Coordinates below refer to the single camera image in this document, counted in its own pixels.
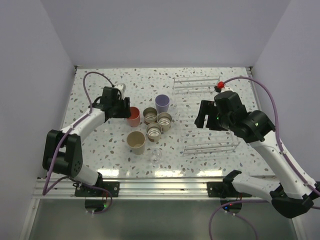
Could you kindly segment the metal cup front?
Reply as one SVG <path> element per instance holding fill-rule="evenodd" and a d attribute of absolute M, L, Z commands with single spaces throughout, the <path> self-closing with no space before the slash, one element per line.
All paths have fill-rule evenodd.
<path fill-rule="evenodd" d="M 156 142 L 161 138 L 162 127 L 157 122 L 149 123 L 146 127 L 147 137 L 151 142 Z"/>

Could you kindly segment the beige plastic cup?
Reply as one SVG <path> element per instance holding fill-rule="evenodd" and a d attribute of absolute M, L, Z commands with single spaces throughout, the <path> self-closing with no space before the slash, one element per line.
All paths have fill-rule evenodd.
<path fill-rule="evenodd" d="M 145 151 L 146 137 L 141 131 L 133 131 L 127 136 L 127 144 L 135 155 L 142 155 Z"/>

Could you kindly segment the red plastic cup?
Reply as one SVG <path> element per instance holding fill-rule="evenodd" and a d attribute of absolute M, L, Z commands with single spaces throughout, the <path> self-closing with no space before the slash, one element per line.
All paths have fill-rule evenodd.
<path fill-rule="evenodd" d="M 130 117 L 127 118 L 127 123 L 130 127 L 137 127 L 140 124 L 141 116 L 140 110 L 137 107 L 130 107 Z"/>

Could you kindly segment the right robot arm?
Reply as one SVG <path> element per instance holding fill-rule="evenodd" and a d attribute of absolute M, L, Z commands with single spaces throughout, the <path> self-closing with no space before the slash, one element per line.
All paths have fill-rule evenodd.
<path fill-rule="evenodd" d="M 216 189 L 219 197 L 240 193 L 258 197 L 289 219 L 305 214 L 313 207 L 318 198 L 319 182 L 277 143 L 276 127 L 269 117 L 260 110 L 247 111 L 236 92 L 228 90 L 217 94 L 213 101 L 202 100 L 194 123 L 200 129 L 233 132 L 261 155 L 279 181 L 275 183 L 233 170 Z"/>

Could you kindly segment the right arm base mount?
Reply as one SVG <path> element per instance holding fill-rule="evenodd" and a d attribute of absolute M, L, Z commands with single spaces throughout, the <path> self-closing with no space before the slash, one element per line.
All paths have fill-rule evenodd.
<path fill-rule="evenodd" d="M 222 181 L 209 181 L 206 183 L 209 198 L 219 198 L 224 211 L 237 214 L 242 209 L 242 203 L 233 203 L 242 200 L 243 194 L 236 191 L 232 186 L 225 185 Z"/>

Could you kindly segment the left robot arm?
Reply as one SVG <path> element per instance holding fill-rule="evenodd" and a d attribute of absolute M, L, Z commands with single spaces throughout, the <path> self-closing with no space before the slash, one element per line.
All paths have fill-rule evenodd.
<path fill-rule="evenodd" d="M 131 116 L 130 98 L 125 96 L 126 85 L 104 87 L 87 111 L 71 125 L 51 130 L 46 136 L 42 167 L 48 173 L 70 177 L 86 184 L 92 196 L 103 193 L 102 175 L 83 164 L 83 141 L 109 119 L 127 119 Z"/>

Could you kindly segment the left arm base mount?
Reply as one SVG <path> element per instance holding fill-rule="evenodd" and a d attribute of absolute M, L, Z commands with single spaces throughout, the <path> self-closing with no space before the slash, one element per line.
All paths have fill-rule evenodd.
<path fill-rule="evenodd" d="M 102 181 L 98 186 L 84 183 L 73 183 L 75 197 L 85 198 L 84 207 L 92 215 L 102 214 L 113 205 L 113 198 L 119 196 L 120 183 L 118 181 Z"/>

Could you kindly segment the white wire dish rack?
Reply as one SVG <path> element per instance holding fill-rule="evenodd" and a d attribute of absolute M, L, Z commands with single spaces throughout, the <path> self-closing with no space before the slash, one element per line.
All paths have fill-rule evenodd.
<path fill-rule="evenodd" d="M 183 143 L 182 154 L 218 154 L 233 153 L 241 141 L 230 131 L 211 131 L 197 128 L 195 125 L 202 100 L 212 101 L 214 86 L 221 81 L 219 75 L 176 77 L 173 80 L 173 98 Z"/>

